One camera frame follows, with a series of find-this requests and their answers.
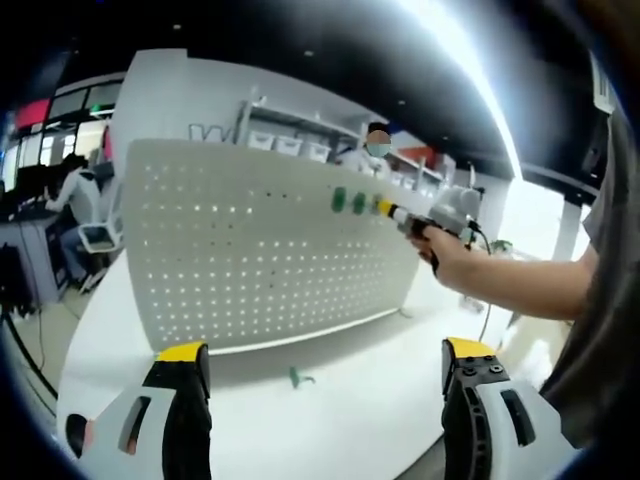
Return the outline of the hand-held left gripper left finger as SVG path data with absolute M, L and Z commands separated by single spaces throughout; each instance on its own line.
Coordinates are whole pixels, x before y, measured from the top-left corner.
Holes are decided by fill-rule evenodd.
M 95 479 L 210 479 L 208 345 L 158 354 L 144 380 L 84 424 L 82 471 Z

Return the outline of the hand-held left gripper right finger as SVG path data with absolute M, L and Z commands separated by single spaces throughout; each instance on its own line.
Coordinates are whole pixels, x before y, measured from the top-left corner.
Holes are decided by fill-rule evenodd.
M 447 479 L 554 479 L 578 453 L 558 412 L 479 341 L 443 340 L 442 395 Z

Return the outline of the person's right hand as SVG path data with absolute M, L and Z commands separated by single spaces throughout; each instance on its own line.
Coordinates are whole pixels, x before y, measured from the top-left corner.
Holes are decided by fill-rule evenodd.
M 432 266 L 438 281 L 454 290 L 460 290 L 461 278 L 470 259 L 470 252 L 461 241 L 444 230 L 427 226 L 420 235 L 412 234 L 408 240 L 419 256 Z

